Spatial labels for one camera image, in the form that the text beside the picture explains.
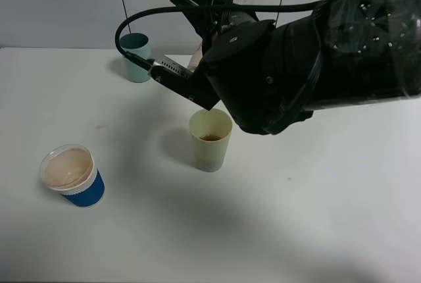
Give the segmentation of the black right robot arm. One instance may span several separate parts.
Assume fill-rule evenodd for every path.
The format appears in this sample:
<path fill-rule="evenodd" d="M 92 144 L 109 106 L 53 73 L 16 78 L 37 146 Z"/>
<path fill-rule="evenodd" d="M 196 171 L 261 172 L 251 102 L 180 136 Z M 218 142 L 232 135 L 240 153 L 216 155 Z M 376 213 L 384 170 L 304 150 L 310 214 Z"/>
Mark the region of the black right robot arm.
<path fill-rule="evenodd" d="M 170 82 L 250 134 L 278 134 L 315 110 L 420 96 L 420 0 L 322 0 L 283 26 L 254 9 L 185 12 L 202 38 Z"/>

